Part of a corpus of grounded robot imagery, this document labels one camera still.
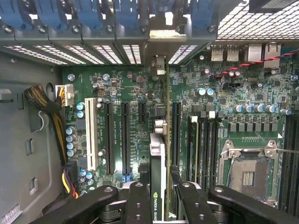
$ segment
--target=black cable bundle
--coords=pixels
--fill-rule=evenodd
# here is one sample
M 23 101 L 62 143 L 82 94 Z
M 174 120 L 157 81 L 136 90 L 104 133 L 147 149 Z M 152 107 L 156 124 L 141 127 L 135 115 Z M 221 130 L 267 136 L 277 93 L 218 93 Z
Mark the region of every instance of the black cable bundle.
M 66 140 L 64 125 L 59 111 L 62 109 L 62 104 L 65 101 L 64 88 L 62 87 L 58 89 L 57 98 L 55 101 L 51 101 L 48 98 L 41 85 L 31 86 L 29 89 L 25 90 L 24 95 L 30 105 L 49 115 L 55 129 L 60 161 L 61 165 L 63 166 L 67 163 Z

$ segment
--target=twisted red black wire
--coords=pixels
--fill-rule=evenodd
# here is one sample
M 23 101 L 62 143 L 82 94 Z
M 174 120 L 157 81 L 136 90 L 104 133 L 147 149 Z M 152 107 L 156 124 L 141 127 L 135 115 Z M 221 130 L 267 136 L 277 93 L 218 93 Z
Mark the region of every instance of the twisted red black wire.
M 291 51 L 291 52 L 289 52 L 289 53 L 285 53 L 285 54 L 283 54 L 283 55 L 281 55 L 281 56 L 277 56 L 277 57 L 269 57 L 269 58 L 266 58 L 266 59 L 263 59 L 263 60 L 259 60 L 259 61 L 253 61 L 253 62 L 250 62 L 250 63 L 239 64 L 238 66 L 235 66 L 235 67 L 233 67 L 233 68 L 230 68 L 230 69 L 228 69 L 228 70 L 223 71 L 221 74 L 217 75 L 216 77 L 217 77 L 217 78 L 222 78 L 222 76 L 224 76 L 224 75 L 227 74 L 228 72 L 233 71 L 233 70 L 237 70 L 237 69 L 239 69 L 239 68 L 241 68 L 241 67 L 247 67 L 247 66 L 250 66 L 250 65 L 252 65 L 252 64 L 258 64 L 258 63 L 263 63 L 263 62 L 268 62 L 268 61 L 278 60 L 278 59 L 280 59 L 280 58 L 282 58 L 282 57 L 291 56 L 291 55 L 294 55 L 294 54 L 296 54 L 296 53 L 298 53 L 298 52 L 299 52 L 299 48 L 298 48 L 297 50 L 293 50 L 293 51 Z

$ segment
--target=ventilation grille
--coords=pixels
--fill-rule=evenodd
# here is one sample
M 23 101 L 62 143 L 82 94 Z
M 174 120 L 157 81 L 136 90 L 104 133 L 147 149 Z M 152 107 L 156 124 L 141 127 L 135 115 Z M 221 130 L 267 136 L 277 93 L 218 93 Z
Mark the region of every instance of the ventilation grille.
M 104 64 L 100 59 L 97 59 L 95 56 L 90 54 L 88 51 L 84 50 L 81 46 L 64 46 L 73 53 L 79 55 L 80 57 L 90 61 L 93 64 Z
M 65 62 L 56 60 L 54 58 L 51 58 L 51 57 L 48 57 L 48 56 L 45 56 L 45 55 L 42 55 L 40 53 L 37 53 L 35 51 L 29 50 L 29 49 L 21 47 L 21 46 L 4 46 L 4 47 L 7 48 L 7 49 L 17 51 L 17 52 L 22 53 L 22 54 L 26 54 L 28 56 L 36 57 L 36 58 L 39 58 L 41 60 L 57 64 L 57 65 L 67 64 Z
M 93 46 L 98 52 L 100 52 L 111 64 L 122 64 L 118 56 L 113 52 L 108 45 L 94 45 Z
M 221 22 L 218 40 L 299 39 L 299 1 L 282 11 L 249 13 L 249 0 L 241 2 Z
M 139 45 L 123 45 L 131 64 L 141 64 Z
M 85 62 L 79 60 L 79 59 L 76 59 L 75 57 L 71 56 L 71 55 L 68 55 L 50 45 L 43 45 L 43 46 L 35 46 L 36 48 L 40 49 L 40 50 L 43 50 L 45 52 L 48 52 L 52 55 L 55 55 L 57 57 L 60 57 L 64 60 L 67 60 L 69 62 L 72 62 L 74 64 L 86 64 Z
M 172 56 L 169 61 L 169 64 L 178 64 L 180 63 L 188 54 L 190 54 L 197 45 L 182 45 L 179 47 L 177 52 Z

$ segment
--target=pcie slot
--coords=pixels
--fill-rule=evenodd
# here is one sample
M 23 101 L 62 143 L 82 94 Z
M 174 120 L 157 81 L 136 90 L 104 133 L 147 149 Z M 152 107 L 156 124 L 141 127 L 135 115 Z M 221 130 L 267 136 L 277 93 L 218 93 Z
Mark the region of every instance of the pcie slot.
M 89 170 L 96 170 L 99 165 L 96 102 L 96 98 L 85 99 L 87 168 Z
M 113 104 L 105 103 L 105 131 L 106 131 L 106 174 L 112 175 L 115 170 L 114 161 L 114 121 Z
M 131 142 L 130 142 L 130 103 L 121 103 L 121 138 L 122 138 L 122 174 L 131 172 Z
M 146 123 L 146 103 L 138 103 L 139 123 Z
M 181 123 L 181 103 L 172 103 L 172 123 L 171 123 L 171 162 L 172 165 L 179 166 L 180 152 L 180 123 Z

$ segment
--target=perforated metal panel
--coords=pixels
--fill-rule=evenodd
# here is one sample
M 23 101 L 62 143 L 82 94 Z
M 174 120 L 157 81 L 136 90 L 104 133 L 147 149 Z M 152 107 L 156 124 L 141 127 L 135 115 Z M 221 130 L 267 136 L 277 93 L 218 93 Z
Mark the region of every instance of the perforated metal panel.
M 299 39 L 299 1 L 275 14 L 249 13 L 249 0 L 241 2 L 219 24 L 218 40 Z

